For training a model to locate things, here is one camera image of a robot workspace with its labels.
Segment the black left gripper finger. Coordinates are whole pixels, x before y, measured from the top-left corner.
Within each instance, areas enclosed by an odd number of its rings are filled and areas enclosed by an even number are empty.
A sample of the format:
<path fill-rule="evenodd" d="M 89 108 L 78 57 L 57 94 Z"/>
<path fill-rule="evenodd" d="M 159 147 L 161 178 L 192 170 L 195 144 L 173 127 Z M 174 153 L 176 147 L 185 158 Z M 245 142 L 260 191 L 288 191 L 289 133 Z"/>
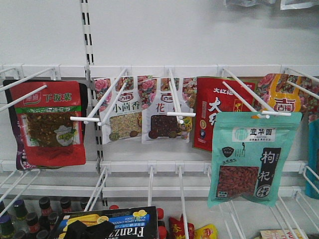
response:
<path fill-rule="evenodd" d="M 81 221 L 75 221 L 68 226 L 65 239 L 105 239 L 113 232 L 115 225 L 109 221 L 86 226 Z"/>

